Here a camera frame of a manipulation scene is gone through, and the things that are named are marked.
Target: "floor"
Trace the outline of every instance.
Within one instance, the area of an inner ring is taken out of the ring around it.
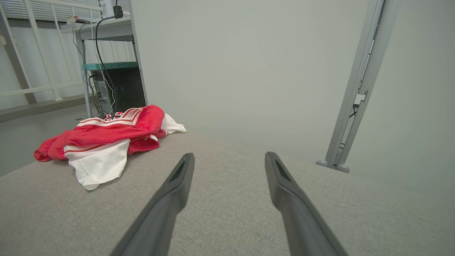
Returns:
[[[33,163],[33,152],[43,141],[73,129],[80,118],[87,118],[85,105],[0,123],[0,176]]]

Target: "clothing pile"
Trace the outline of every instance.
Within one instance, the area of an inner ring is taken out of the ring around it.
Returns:
[[[74,130],[43,142],[34,157],[40,162],[68,160],[87,190],[121,176],[128,154],[158,148],[158,139],[185,133],[183,125],[150,105],[79,122]]]

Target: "gray metal frame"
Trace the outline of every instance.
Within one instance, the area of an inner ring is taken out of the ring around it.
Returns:
[[[329,149],[327,150],[325,160],[320,160],[316,164],[337,169],[346,173],[349,172],[349,166],[347,166],[345,162],[354,142],[355,135],[359,129],[366,106],[371,97],[371,92],[385,55],[385,50],[389,44],[390,35],[395,24],[399,6],[400,0],[369,1],[364,27],[362,29],[362,34],[360,35],[359,46],[357,47],[351,75],[346,87],[343,103],[335,124]],[[371,54],[368,64],[366,64],[370,48]],[[346,142],[344,146],[340,148],[357,94],[366,94],[366,96],[359,105],[357,115],[354,117]],[[338,154],[340,154],[340,157],[338,161],[336,161]]]
[[[96,28],[96,23],[93,23],[91,25],[93,27],[93,30]],[[92,32],[91,32],[91,26],[90,24],[84,26],[80,33],[79,33],[79,28],[74,30],[75,33],[75,38],[76,38],[76,45],[77,48],[82,52],[83,57],[79,54],[79,63],[80,66],[84,64],[84,59],[85,59],[85,47],[82,41],[85,40],[92,40]],[[132,18],[130,17],[123,17],[120,19],[113,19],[113,20],[106,20],[103,23],[101,23],[98,26],[98,40],[105,40],[105,41],[129,41],[133,42],[133,48],[134,48],[134,55],[136,58],[136,61],[139,64],[139,70],[141,73],[141,82],[142,82],[142,89],[144,90],[144,96],[146,95],[145,87],[144,87],[144,78],[142,76],[142,69],[141,69],[141,63],[140,63],[140,58],[138,55],[137,51],[137,42],[134,41],[134,30],[133,30],[133,25],[132,25]],[[85,78],[87,78],[87,73],[81,69],[81,74]],[[87,108],[87,114],[90,117],[91,112],[90,112],[90,104],[89,104],[89,88],[88,84],[84,86],[84,95],[86,98],[86,108]]]
[[[136,27],[134,26],[134,15],[133,15],[133,8],[132,8],[131,0],[128,0],[128,4],[130,5],[130,17],[131,17],[131,26],[133,28],[133,37],[136,37],[137,33],[136,33]],[[134,55],[136,56],[136,60],[139,65],[139,73],[141,74],[142,90],[144,91],[145,104],[149,105],[149,102],[147,99],[147,91],[146,91],[145,82],[144,82],[144,74],[142,73],[141,56],[138,54],[139,45],[137,44],[137,40],[134,40],[134,38],[133,38],[133,48],[134,48]]]

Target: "gray upholstered cushion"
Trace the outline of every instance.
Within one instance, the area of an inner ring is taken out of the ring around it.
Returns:
[[[272,206],[264,149],[173,134],[129,157],[123,175],[86,191],[67,162],[33,163],[0,178],[2,255],[108,255],[184,153],[196,166],[169,255],[288,255]],[[280,155],[352,256],[437,255],[452,220],[427,198]]]

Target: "white cable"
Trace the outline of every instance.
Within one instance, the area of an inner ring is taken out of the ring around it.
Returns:
[[[103,68],[101,67],[101,61],[100,61],[100,57],[98,56],[98,53],[96,51],[96,42],[95,42],[95,39],[93,38],[93,26],[92,26],[92,23],[94,21],[97,21],[98,19],[102,19],[103,18],[103,15],[101,15],[100,17],[92,20],[90,22],[90,29],[91,29],[91,41],[93,42],[93,46],[95,47],[95,55],[96,55],[96,59],[98,60],[98,66],[100,67],[100,72],[101,72],[101,76],[103,77],[103,80],[104,82],[107,84],[107,86],[109,87],[109,89],[111,90],[112,92],[112,99],[113,99],[113,102],[111,104],[111,113],[114,113],[114,104],[115,104],[115,97],[114,97],[114,90],[111,88],[111,86],[109,85],[109,83],[107,82],[106,78],[104,77],[104,72],[103,72]]]

